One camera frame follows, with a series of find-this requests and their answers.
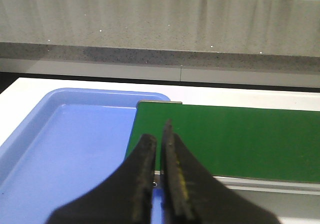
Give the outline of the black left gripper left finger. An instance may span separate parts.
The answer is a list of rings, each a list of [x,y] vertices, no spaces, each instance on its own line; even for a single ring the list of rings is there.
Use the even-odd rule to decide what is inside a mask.
[[[149,224],[157,140],[143,134],[134,150],[102,183],[55,209],[48,224]]]

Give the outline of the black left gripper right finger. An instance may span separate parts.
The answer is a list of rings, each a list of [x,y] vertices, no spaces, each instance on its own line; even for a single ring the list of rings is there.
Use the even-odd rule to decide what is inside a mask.
[[[161,140],[167,224],[278,224],[272,212],[227,188],[188,150],[168,120]]]

